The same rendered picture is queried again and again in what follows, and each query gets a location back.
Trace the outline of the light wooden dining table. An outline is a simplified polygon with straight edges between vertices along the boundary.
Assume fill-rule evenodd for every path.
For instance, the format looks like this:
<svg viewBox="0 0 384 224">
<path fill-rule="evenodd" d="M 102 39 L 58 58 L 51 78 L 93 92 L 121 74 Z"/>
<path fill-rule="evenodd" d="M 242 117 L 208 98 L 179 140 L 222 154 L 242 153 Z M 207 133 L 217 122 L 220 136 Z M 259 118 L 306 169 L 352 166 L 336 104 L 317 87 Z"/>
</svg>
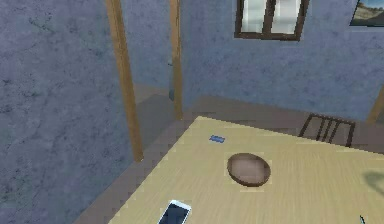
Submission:
<svg viewBox="0 0 384 224">
<path fill-rule="evenodd" d="M 241 152 L 267 183 L 231 179 Z M 199 116 L 108 224 L 157 224 L 171 200 L 192 207 L 185 224 L 384 224 L 384 155 Z"/>
</svg>

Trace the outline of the dark brown wooden chair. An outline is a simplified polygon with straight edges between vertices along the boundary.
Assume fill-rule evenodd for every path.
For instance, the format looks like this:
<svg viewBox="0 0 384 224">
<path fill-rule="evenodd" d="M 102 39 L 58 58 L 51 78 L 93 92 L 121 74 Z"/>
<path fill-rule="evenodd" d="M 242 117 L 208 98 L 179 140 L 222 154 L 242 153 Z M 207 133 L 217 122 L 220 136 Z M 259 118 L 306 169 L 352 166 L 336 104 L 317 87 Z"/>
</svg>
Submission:
<svg viewBox="0 0 384 224">
<path fill-rule="evenodd" d="M 352 121 L 347 121 L 343 120 L 340 118 L 336 117 L 331 117 L 331 116 L 326 116 L 326 115 L 320 115 L 320 114 L 315 114 L 315 113 L 310 113 L 305 120 L 300 132 L 299 132 L 299 137 L 303 137 L 306 130 L 309 127 L 309 124 L 311 121 L 314 119 L 320 119 L 320 126 L 317 130 L 316 134 L 316 141 L 321 141 L 325 142 L 328 141 L 329 143 L 333 142 L 333 139 L 336 136 L 336 133 L 341 125 L 347 125 L 349 127 L 348 130 L 348 135 L 345 143 L 345 147 L 351 147 L 352 146 L 352 141 L 353 141 L 353 136 L 354 136 L 354 131 L 356 127 L 356 123 Z"/>
</svg>

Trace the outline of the brown round bowl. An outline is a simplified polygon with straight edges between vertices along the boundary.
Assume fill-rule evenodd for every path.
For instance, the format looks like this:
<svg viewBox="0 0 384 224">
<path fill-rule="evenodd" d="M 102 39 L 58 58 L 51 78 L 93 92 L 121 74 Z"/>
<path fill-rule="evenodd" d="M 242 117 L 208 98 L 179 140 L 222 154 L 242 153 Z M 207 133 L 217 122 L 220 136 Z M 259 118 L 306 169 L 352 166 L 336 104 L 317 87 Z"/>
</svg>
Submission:
<svg viewBox="0 0 384 224">
<path fill-rule="evenodd" d="M 227 161 L 230 177 L 246 187 L 260 187 L 271 175 L 269 164 L 261 157 L 251 153 L 237 153 Z"/>
</svg>

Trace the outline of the black white-edged smartphone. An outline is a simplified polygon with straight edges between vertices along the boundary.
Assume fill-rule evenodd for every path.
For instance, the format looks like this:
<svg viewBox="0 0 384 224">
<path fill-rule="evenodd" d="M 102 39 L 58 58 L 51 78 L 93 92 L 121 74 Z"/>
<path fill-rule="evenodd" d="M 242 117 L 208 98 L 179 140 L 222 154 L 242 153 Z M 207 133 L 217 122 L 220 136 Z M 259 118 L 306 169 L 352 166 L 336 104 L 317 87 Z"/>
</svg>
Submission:
<svg viewBox="0 0 384 224">
<path fill-rule="evenodd" d="M 185 224 L 192 207 L 178 200 L 171 200 L 157 224 Z"/>
</svg>

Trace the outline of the brown framed window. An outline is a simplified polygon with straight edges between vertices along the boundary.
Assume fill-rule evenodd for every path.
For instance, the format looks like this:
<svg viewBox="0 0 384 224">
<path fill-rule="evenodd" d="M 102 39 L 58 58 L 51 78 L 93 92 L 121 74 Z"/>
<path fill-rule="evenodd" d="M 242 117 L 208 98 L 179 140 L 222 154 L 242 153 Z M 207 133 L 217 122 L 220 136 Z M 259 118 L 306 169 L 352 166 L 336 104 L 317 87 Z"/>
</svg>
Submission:
<svg viewBox="0 0 384 224">
<path fill-rule="evenodd" d="M 234 37 L 299 41 L 309 0 L 236 0 Z"/>
</svg>

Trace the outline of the framed landscape picture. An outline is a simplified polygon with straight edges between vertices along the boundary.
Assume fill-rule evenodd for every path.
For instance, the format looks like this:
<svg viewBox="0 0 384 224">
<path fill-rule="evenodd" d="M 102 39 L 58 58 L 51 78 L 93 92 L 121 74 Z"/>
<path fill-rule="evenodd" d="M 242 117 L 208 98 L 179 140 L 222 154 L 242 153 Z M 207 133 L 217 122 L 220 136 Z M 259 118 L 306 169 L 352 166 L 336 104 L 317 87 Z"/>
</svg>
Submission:
<svg viewBox="0 0 384 224">
<path fill-rule="evenodd" d="M 358 0 L 350 25 L 384 27 L 384 0 Z"/>
</svg>

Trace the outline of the light brown door frame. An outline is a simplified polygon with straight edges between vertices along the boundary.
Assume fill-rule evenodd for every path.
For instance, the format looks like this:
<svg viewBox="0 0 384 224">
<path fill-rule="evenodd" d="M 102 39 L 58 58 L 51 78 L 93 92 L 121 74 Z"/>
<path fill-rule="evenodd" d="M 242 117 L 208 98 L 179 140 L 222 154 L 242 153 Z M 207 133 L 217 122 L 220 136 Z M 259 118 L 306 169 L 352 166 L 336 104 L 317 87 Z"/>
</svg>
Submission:
<svg viewBox="0 0 384 224">
<path fill-rule="evenodd" d="M 130 70 L 130 62 L 120 0 L 105 0 L 110 35 L 114 47 L 119 84 L 123 97 L 127 125 L 129 129 L 132 154 L 136 162 L 144 159 L 140 126 L 136 113 L 136 100 Z M 169 0 L 170 28 L 172 46 L 174 114 L 177 120 L 183 119 L 182 109 L 182 66 L 181 66 L 181 19 L 180 0 Z"/>
</svg>

